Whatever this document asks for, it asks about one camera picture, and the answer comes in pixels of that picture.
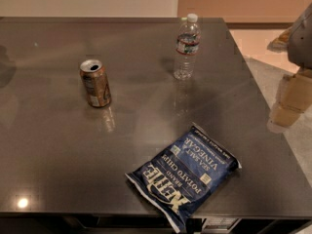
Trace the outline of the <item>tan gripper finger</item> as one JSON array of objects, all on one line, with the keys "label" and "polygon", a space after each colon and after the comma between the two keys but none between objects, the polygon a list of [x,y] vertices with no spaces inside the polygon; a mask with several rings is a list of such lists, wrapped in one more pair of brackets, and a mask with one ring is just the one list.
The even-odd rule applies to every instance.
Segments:
[{"label": "tan gripper finger", "polygon": [[312,70],[300,68],[284,75],[271,108],[267,128],[276,134],[289,129],[312,105]]},{"label": "tan gripper finger", "polygon": [[267,49],[276,53],[286,52],[288,50],[290,35],[291,28],[289,27],[284,30],[277,38],[271,41],[268,44]]}]

